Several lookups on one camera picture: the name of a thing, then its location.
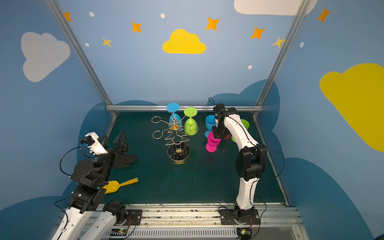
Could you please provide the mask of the pink wine glass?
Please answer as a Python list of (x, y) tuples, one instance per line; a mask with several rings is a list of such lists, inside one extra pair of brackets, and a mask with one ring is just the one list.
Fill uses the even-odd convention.
[(206, 150), (213, 153), (217, 150), (217, 146), (220, 144), (221, 139), (216, 139), (212, 131), (209, 132), (207, 137)]

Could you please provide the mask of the green wine glass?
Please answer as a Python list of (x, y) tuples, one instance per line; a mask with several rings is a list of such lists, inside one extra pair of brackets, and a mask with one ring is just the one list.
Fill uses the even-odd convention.
[(188, 134), (189, 136), (195, 135), (199, 130), (197, 122), (194, 119), (197, 113), (198, 111), (193, 107), (188, 107), (184, 110), (184, 115), (188, 117), (188, 119), (185, 122), (185, 133)]
[[(250, 123), (244, 119), (241, 119), (241, 122), (242, 122), (243, 126), (246, 128), (246, 130), (248, 130), (248, 128), (250, 127)], [(231, 139), (234, 143), (236, 142), (236, 140), (233, 136), (231, 137)]]

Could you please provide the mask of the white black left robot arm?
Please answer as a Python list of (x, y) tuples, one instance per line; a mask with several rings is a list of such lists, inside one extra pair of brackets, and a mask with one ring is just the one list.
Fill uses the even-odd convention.
[(54, 240), (76, 240), (107, 193), (112, 169), (128, 168), (136, 162), (137, 156), (127, 153), (129, 147), (125, 132), (120, 132), (113, 143), (115, 147), (108, 148), (108, 137), (99, 138), (95, 132), (80, 140), (78, 148), (88, 150), (94, 158), (78, 162), (69, 175), (77, 186), (52, 237)]

